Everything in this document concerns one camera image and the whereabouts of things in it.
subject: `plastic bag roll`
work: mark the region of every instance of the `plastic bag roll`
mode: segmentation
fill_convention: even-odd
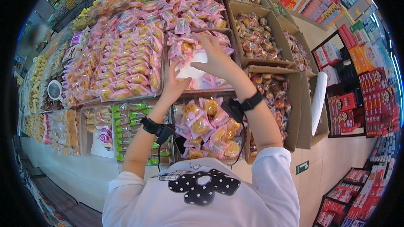
[[[327,74],[319,72],[317,76],[316,90],[314,91],[313,102],[311,103],[311,135],[314,137],[321,112],[323,111],[324,98],[327,89]]]

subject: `black cable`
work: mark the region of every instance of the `black cable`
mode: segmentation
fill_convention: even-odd
[[[161,145],[158,145],[158,164],[157,164],[157,167],[158,167],[158,172],[160,173],[160,147],[161,147]]]
[[[243,126],[244,131],[247,132],[246,127],[244,126],[244,123],[243,123],[243,122],[241,122],[241,125]],[[241,155],[241,152],[242,152],[243,149],[244,149],[244,145],[245,145],[245,143],[246,143],[246,140],[243,140],[243,143],[241,144],[240,152],[238,153],[237,159],[235,160],[235,162],[234,162],[233,164],[230,164],[231,170],[233,170],[232,165],[236,164],[237,161],[240,159],[240,155]]]

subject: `black polka dot flower patch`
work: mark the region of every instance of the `black polka dot flower patch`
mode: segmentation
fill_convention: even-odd
[[[187,204],[206,206],[213,202],[215,192],[222,195],[233,195],[240,186],[240,181],[229,177],[216,169],[180,175],[169,181],[169,189],[176,193],[185,193]]]

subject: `small fan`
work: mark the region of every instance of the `small fan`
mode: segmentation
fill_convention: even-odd
[[[52,80],[48,84],[48,95],[53,100],[58,100],[62,96],[62,85],[57,80]]]

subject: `person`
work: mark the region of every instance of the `person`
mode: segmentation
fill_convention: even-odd
[[[257,92],[254,84],[220,48],[217,38],[193,35],[205,48],[207,63],[191,66],[227,80],[240,103]],[[161,97],[148,115],[155,123],[189,85],[178,84],[174,62]],[[215,158],[184,160],[144,181],[155,135],[139,130],[125,155],[122,172],[109,183],[103,226],[287,226],[299,225],[300,207],[290,174],[290,152],[283,148],[275,118],[264,101],[245,112],[258,154],[252,183],[242,181]]]
[[[44,48],[50,42],[50,38],[50,27],[46,23],[30,26],[24,33],[24,43],[28,46],[40,45]]]

